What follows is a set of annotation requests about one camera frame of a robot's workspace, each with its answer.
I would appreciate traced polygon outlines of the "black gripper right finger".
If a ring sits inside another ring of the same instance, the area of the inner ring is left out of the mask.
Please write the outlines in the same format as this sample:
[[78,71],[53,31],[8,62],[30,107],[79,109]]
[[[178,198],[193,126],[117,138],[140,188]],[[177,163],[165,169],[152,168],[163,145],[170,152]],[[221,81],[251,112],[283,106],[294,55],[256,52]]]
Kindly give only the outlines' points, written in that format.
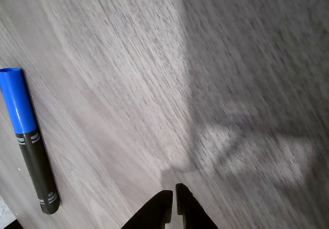
[[186,185],[175,186],[177,214],[182,216],[184,228],[217,228]]

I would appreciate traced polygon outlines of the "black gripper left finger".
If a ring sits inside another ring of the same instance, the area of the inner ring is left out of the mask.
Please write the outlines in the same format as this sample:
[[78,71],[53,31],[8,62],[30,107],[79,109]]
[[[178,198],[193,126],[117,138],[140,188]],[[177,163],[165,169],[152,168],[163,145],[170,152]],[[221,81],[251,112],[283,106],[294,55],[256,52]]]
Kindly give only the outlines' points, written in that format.
[[172,204],[173,191],[162,190],[146,202],[122,229],[165,228],[171,222]]

